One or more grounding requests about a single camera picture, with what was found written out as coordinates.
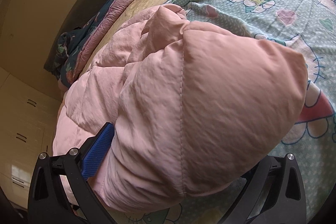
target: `blanket seam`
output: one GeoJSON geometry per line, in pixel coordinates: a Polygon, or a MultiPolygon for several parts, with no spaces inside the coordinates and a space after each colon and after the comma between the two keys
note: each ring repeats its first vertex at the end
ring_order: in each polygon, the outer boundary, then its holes
{"type": "Polygon", "coordinates": [[[185,197],[185,188],[184,188],[184,171],[183,171],[183,146],[182,146],[182,128],[183,128],[183,119],[182,119],[182,86],[183,86],[183,70],[184,70],[184,45],[182,44],[182,65],[181,65],[181,81],[180,81],[180,161],[181,161],[181,175],[182,175],[182,193],[185,197]]]}

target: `silver screw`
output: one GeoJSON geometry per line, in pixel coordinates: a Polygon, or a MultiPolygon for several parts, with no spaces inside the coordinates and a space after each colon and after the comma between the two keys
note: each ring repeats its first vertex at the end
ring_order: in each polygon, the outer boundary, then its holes
{"type": "Polygon", "coordinates": [[[290,159],[290,160],[293,160],[295,157],[293,154],[288,154],[287,157],[290,159]]]}
{"type": "Polygon", "coordinates": [[[73,148],[69,152],[69,154],[72,155],[72,156],[76,155],[77,153],[78,153],[78,149],[77,148],[73,148]]]}
{"type": "Polygon", "coordinates": [[[41,159],[41,160],[43,160],[43,159],[45,159],[45,157],[47,156],[47,154],[46,153],[41,153],[40,155],[39,155],[39,158],[41,159]]]}

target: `cabinet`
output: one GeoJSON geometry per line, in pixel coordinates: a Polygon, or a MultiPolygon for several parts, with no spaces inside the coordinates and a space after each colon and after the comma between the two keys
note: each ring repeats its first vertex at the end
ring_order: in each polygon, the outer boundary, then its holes
{"type": "Polygon", "coordinates": [[[10,201],[24,208],[38,155],[52,155],[59,106],[0,69],[0,185],[10,201]]]}

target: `bed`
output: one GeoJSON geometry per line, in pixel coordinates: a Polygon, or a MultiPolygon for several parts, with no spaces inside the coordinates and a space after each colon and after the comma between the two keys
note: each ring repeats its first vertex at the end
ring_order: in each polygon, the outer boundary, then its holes
{"type": "MultiPolygon", "coordinates": [[[[305,113],[270,155],[284,156],[291,152],[297,156],[306,192],[307,222],[312,220],[336,182],[336,93],[333,88],[336,76],[333,66],[336,62],[333,24],[336,20],[335,0],[135,0],[103,37],[80,76],[90,69],[93,57],[109,43],[125,21],[146,8],[163,3],[183,7],[188,20],[211,22],[240,36],[266,38],[305,56],[310,79],[307,90],[311,97],[306,99],[305,113]],[[266,15],[275,9],[277,11],[272,16],[266,15]]],[[[244,180],[237,179],[219,193],[186,199],[158,212],[128,214],[110,211],[110,214],[118,224],[215,224],[228,210],[243,185],[244,180]]],[[[258,214],[261,206],[262,201],[251,216],[258,214]]]]}

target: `pink cloth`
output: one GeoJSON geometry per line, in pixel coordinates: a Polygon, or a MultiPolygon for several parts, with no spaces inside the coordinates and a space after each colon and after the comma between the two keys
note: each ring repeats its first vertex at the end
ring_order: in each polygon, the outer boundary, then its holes
{"type": "Polygon", "coordinates": [[[93,51],[103,39],[103,37],[106,35],[108,30],[111,28],[113,23],[119,18],[119,16],[133,1],[134,0],[114,0],[112,2],[104,19],[90,35],[88,40],[85,42],[82,50],[78,54],[73,81],[77,80],[87,61],[91,57],[93,51]]]}
{"type": "Polygon", "coordinates": [[[70,87],[53,151],[65,154],[111,122],[93,191],[122,212],[168,208],[256,165],[297,121],[306,87],[302,54],[155,6],[125,22],[70,87]]]}

